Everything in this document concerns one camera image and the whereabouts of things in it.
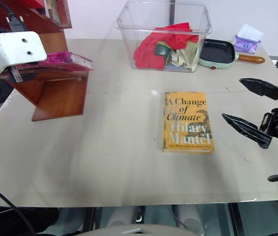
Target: table surface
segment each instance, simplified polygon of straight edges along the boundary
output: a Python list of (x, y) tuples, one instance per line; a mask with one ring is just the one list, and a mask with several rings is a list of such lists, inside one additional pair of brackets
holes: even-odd
[[(0, 192), (19, 206), (101, 207), (278, 200), (278, 140), (268, 149), (237, 133), (227, 113), (257, 125), (278, 101), (238, 78), (278, 86), (278, 71), (236, 61), (195, 73), (134, 70), (121, 40), (68, 40), (94, 61), (82, 116), (32, 122), (34, 106), (13, 91), (0, 110)], [(203, 91), (215, 151), (162, 152), (166, 91)]]

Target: wooden handle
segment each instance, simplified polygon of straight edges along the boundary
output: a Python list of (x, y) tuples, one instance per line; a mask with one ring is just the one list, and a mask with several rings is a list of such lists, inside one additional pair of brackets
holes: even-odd
[(262, 57), (247, 56), (247, 55), (243, 55), (243, 54), (240, 54), (238, 56), (238, 60), (248, 61), (248, 62), (257, 63), (257, 64), (262, 64), (265, 62), (265, 59)]

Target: tissue packet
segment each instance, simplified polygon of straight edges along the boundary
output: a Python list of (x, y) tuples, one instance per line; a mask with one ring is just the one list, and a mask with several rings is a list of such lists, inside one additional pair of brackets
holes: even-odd
[(261, 42), (260, 40), (256, 42), (246, 38), (240, 38), (238, 36), (235, 36), (235, 40), (236, 42), (234, 44), (234, 48), (236, 52), (251, 54), (255, 54), (255, 52), (257, 51), (258, 43)]

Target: small frying pan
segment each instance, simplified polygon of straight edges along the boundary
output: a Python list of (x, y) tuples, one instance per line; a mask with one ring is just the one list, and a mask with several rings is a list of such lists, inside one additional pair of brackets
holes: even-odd
[(199, 58), (200, 65), (210, 67), (211, 69), (227, 69), (236, 60), (257, 64), (265, 62), (265, 59), (262, 57), (235, 53), (233, 44), (229, 42), (214, 39), (206, 39), (204, 41)]

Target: pink object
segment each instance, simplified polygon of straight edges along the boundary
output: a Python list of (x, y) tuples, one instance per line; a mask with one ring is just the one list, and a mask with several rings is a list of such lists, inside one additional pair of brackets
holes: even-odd
[[(164, 28), (156, 28), (156, 30), (192, 32), (188, 22), (167, 26)], [(186, 48), (188, 41), (197, 43), (198, 40), (198, 35), (151, 33), (135, 50), (134, 60), (136, 61), (136, 66), (138, 68), (155, 68), (158, 70), (163, 70), (165, 67), (164, 57), (154, 54), (157, 42), (164, 41), (173, 50), (177, 50)]]
[(58, 68), (68, 71), (93, 70), (91, 60), (71, 52), (49, 53), (45, 61), (16, 65), (18, 70), (33, 68)]

